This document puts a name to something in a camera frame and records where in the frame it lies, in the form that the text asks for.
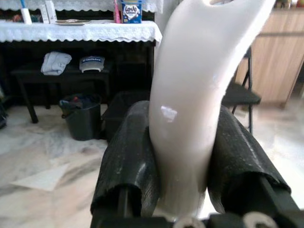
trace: blue box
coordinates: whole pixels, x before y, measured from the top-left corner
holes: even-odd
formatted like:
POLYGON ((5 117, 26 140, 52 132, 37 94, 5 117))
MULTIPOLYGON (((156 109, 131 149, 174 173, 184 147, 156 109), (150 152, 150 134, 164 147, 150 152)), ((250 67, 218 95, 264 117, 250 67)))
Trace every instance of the blue box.
POLYGON ((142 22, 142 0, 120 0, 122 5, 122 22, 140 24, 142 22))

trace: white tile floor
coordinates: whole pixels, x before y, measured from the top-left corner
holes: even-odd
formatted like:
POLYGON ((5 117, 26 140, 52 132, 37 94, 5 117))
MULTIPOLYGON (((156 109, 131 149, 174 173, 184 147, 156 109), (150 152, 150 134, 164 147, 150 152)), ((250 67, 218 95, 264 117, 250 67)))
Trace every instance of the white tile floor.
MULTIPOLYGON (((9 110, 0 130, 0 227, 86 228, 105 141, 71 139, 61 111, 35 107, 31 124, 26 107, 9 110)), ((247 116, 238 111, 247 124, 247 116)), ((304 100, 292 98, 286 109, 257 107, 254 136, 293 189, 304 209, 304 100)), ((214 212, 206 197, 202 215, 214 212)))

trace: wooden cabinet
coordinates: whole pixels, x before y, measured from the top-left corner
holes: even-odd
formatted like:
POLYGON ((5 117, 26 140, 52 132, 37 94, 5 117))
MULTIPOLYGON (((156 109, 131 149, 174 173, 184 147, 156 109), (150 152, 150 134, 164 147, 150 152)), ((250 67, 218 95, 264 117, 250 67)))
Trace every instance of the wooden cabinet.
MULTIPOLYGON (((274 10, 252 45, 253 90, 262 103, 284 106, 304 61, 304 10, 274 10)), ((243 60, 237 81, 244 79, 243 60)))

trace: white paper on floor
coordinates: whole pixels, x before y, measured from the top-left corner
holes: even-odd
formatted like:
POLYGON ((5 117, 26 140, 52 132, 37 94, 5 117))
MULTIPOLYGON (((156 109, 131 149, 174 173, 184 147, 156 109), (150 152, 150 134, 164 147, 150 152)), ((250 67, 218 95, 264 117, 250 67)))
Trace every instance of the white paper on floor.
POLYGON ((26 177, 21 180, 14 181, 11 184, 28 187, 32 189, 53 191, 59 180, 65 174, 67 168, 68 168, 68 164, 40 172, 38 174, 26 177))

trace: white tablecloth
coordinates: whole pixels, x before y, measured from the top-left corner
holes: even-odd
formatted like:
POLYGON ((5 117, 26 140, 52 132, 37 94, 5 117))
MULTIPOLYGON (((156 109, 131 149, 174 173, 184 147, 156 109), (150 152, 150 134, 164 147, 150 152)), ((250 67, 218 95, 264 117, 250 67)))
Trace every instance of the white tablecloth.
POLYGON ((97 20, 83 26, 56 24, 2 22, 0 42, 8 41, 154 41, 160 42, 162 34, 153 21, 142 24, 115 24, 111 20, 97 20))
MULTIPOLYGON (((93 10, 93 11, 113 11, 114 0, 53 0, 55 9, 62 10, 93 10)), ((163 3, 165 0, 145 0, 142 8, 144 11, 159 12, 163 11, 163 3)), ((26 0, 26 7, 30 10, 36 10, 44 0, 26 0)), ((21 8, 20 0, 0 0, 0 9, 19 10, 21 8)))

